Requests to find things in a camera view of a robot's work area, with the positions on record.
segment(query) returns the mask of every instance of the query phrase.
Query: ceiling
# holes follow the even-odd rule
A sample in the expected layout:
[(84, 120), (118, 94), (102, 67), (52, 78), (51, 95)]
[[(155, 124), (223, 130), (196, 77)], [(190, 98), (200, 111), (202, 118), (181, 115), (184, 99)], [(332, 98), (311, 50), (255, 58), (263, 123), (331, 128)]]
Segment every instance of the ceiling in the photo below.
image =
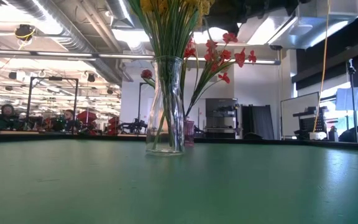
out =
[[(300, 2), (323, 1), (325, 0), (301, 0)], [(239, 43), (229, 45), (228, 49), (234, 52), (246, 47), (247, 52), (255, 50), (258, 59), (278, 60), (277, 51), (272, 50), (267, 44), (269, 39), (256, 43), (258, 46), (250, 46), (249, 44), (261, 30), (260, 28), (263, 28), (263, 24), (269, 21), (269, 17), (280, 16), (282, 21), (276, 24), (278, 27), (275, 25), (273, 32), (270, 31), (269, 33), (270, 36), (273, 35), (272, 37), (274, 37), (281, 26), (289, 21), (289, 16), (296, 9), (298, 0), (266, 0), (262, 4), (261, 2), (217, 1), (207, 19), (209, 24), (212, 24), (211, 26), (225, 28), (228, 25), (226, 23), (228, 20), (225, 19), (230, 17), (227, 17), (228, 14), (225, 10), (240, 6), (241, 8), (235, 7), (236, 13), (232, 16), (236, 17), (229, 18), (230, 24), (227, 29), (225, 28), (229, 31), (234, 29), (235, 32), (238, 32)], [(132, 34), (128, 36), (131, 33), (127, 33), (125, 38), (122, 38), (113, 32), (114, 29), (122, 29), (128, 24), (129, 28), (126, 29), (128, 32), (138, 32), (139, 29), (142, 31), (142, 28), (139, 27), (139, 21), (133, 15), (130, 16), (123, 11), (123, 5), (125, 5), (123, 0), (0, 0), (0, 49), (34, 52), (152, 54), (152, 49), (147, 41), (140, 42), (142, 47), (137, 48), (137, 50), (127, 44), (129, 43), (128, 38), (139, 39), (140, 35)], [(220, 24), (216, 18), (221, 18), (223, 23)], [(28, 42), (23, 42), (14, 35), (15, 30), (21, 24), (28, 24), (34, 28), (32, 38)], [(216, 29), (216, 32), (212, 32), (212, 35), (216, 36), (216, 40), (221, 44), (221, 36), (226, 31), (214, 29)], [(206, 34), (199, 33), (198, 35), (202, 39), (201, 42), (198, 42), (199, 57), (202, 58), (206, 51), (203, 42), (205, 40), (203, 36)], [(195, 64), (189, 63), (189, 66), (195, 67)], [(11, 101), (20, 108), (26, 108), (26, 94), (29, 92), (30, 77), (37, 77), (41, 74), (45, 77), (77, 78), (80, 87), (78, 92), (78, 96), (80, 96), (79, 107), (92, 105), (93, 110), (100, 114), (118, 114), (120, 111), (119, 103), (121, 102), (121, 90), (119, 88), (121, 83), (133, 82), (134, 79), (139, 78), (141, 71), (145, 68), (152, 68), (150, 61), (72, 57), (49, 57), (48, 60), (45, 60), (42, 58), (23, 58), (22, 56), (20, 58), (4, 58), (1, 56), (0, 105)], [(11, 80), (9, 78), (11, 72), (25, 74), (25, 78)], [(95, 82), (87, 81), (87, 76), (90, 73), (95, 74)], [(6, 90), (7, 85), (11, 85), (9, 87), (12, 87), (12, 90), (10, 88)], [(72, 85), (74, 85), (73, 82), (50, 80), (45, 80), (44, 84), (38, 84), (33, 89), (32, 110), (40, 111), (38, 110), (40, 107), (44, 108), (43, 100), (50, 97), (56, 98), (55, 101), (47, 103), (50, 107), (55, 108), (54, 111), (61, 111), (73, 106), (75, 89), (69, 88)], [(47, 87), (53, 88), (53, 86), (61, 87), (61, 91), (58, 93), (47, 91)], [(112, 88), (114, 93), (107, 94), (108, 88)]]
[[(91, 1), (100, 18), (108, 26), (110, 18), (104, 1)], [(81, 32), (97, 52), (116, 53), (109, 48), (98, 31), (85, 17), (85, 12), (78, 7), (74, 0), (56, 0), (56, 6), (64, 13), (74, 26)], [(40, 22), (29, 14), (18, 11), (12, 6), (0, 5), (0, 49), (4, 50), (32, 50), (48, 52), (67, 52), (56, 41), (57, 37), (45, 37), (47, 34), (40, 29), (35, 31), (29, 43), (22, 45), (14, 35), (20, 24), (30, 24), (38, 27)], [(105, 64), (114, 69), (112, 64), (116, 60), (105, 60)], [(10, 79), (9, 73), (16, 73), (16, 79)], [(94, 74), (95, 81), (89, 82), (88, 74)], [(63, 77), (77, 78), (79, 81), (78, 105), (79, 112), (90, 108), (100, 116), (119, 114), (121, 109), (121, 82), (110, 82), (102, 76), (99, 70), (86, 60), (68, 58), (61, 60), (42, 60), (29, 58), (0, 58), (0, 107), (11, 103), (17, 112), (25, 112), (29, 94), (30, 77)], [(59, 114), (62, 110), (73, 109), (75, 82), (73, 80), (50, 81), (35, 79), (32, 89), (32, 114)]]

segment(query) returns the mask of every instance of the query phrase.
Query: flower bouquet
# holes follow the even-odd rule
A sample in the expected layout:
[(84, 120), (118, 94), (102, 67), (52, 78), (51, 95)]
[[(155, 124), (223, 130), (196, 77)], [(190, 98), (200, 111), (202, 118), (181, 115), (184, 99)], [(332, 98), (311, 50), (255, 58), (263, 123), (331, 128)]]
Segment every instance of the flower bouquet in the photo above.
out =
[[(243, 67), (245, 60), (247, 59), (251, 63), (255, 63), (257, 58), (255, 56), (255, 52), (253, 50), (250, 51), (250, 55), (246, 57), (245, 48), (238, 54), (234, 54), (234, 59), (231, 57), (231, 52), (226, 50), (226, 47), (229, 43), (238, 42), (237, 37), (234, 34), (224, 34), (223, 41), (226, 43), (222, 49), (218, 49), (218, 43), (213, 41), (211, 36), (209, 35), (209, 40), (206, 43), (207, 51), (204, 56), (206, 60), (205, 66), (201, 75), (199, 76), (199, 63), (197, 56), (196, 45), (192, 39), (189, 40), (184, 54), (184, 62), (181, 68), (181, 77), (180, 77), (180, 99), (182, 102), (182, 110), (185, 117), (187, 117), (192, 109), (192, 107), (197, 103), (197, 101), (201, 98), (203, 93), (211, 88), (213, 85), (218, 82), (226, 82), (230, 84), (230, 78), (227, 75), (227, 69), (233, 65), (238, 64), (239, 67)], [(185, 110), (185, 105), (183, 104), (183, 95), (185, 88), (185, 79), (186, 79), (186, 68), (187, 62), (190, 57), (195, 57), (197, 61), (197, 72), (196, 72), (196, 81), (193, 90), (193, 95), (191, 97), (191, 101), (187, 110)], [(218, 75), (218, 81), (211, 83), (207, 86), (208, 82), (215, 76)], [(155, 86), (155, 80), (152, 78), (152, 72), (150, 70), (144, 70), (141, 74), (141, 77), (144, 79), (146, 83), (150, 86)]]
[(214, 0), (128, 0), (155, 52), (155, 96), (147, 128), (147, 152), (183, 152), (180, 76), (190, 35)]

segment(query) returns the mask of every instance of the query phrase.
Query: yellow flower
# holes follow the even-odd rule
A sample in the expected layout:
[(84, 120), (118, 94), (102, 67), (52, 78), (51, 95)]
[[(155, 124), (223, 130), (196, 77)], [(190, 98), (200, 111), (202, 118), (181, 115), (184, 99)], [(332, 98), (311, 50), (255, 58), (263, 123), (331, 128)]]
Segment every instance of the yellow flower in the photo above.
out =
[(140, 0), (140, 6), (144, 13), (153, 11), (151, 0)]
[(209, 14), (209, 9), (214, 4), (215, 0), (198, 0), (198, 25), (203, 24), (203, 16)]
[(185, 0), (187, 4), (196, 6), (198, 4), (198, 0)]
[(168, 0), (159, 0), (160, 4), (158, 5), (158, 12), (163, 14), (168, 10)]

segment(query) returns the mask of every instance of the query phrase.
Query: green tabletop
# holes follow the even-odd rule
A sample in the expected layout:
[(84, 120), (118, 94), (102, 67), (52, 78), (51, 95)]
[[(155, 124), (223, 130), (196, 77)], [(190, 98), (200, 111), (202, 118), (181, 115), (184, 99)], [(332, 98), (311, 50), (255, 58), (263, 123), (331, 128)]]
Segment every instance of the green tabletop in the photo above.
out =
[(142, 142), (0, 143), (0, 223), (357, 223), (358, 151)]

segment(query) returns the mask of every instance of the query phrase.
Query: yellow cable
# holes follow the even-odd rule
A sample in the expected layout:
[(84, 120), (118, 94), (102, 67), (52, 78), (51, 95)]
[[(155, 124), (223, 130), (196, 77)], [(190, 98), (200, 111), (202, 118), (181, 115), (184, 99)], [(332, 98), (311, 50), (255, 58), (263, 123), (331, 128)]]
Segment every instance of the yellow cable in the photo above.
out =
[(34, 28), (34, 30), (32, 30), (32, 32), (31, 33), (29, 33), (29, 34), (27, 34), (27, 35), (24, 35), (24, 36), (18, 36), (18, 35), (15, 35), (17, 38), (28, 38), (28, 37), (30, 37), (31, 35), (33, 35), (34, 34), (34, 32), (35, 32), (35, 30), (36, 30), (36, 28)]
[(318, 115), (319, 115), (319, 111), (320, 111), (321, 93), (323, 92), (324, 77), (326, 75), (328, 25), (329, 25), (329, 12), (331, 10), (330, 0), (327, 0), (327, 4), (328, 4), (328, 11), (327, 11), (327, 23), (326, 23), (326, 40), (325, 40), (325, 43), (324, 43), (323, 75), (321, 77), (321, 88), (320, 88), (320, 93), (319, 93), (319, 96), (318, 96), (317, 115), (316, 115), (316, 118), (314, 119), (313, 132), (316, 131), (316, 125), (317, 125)]

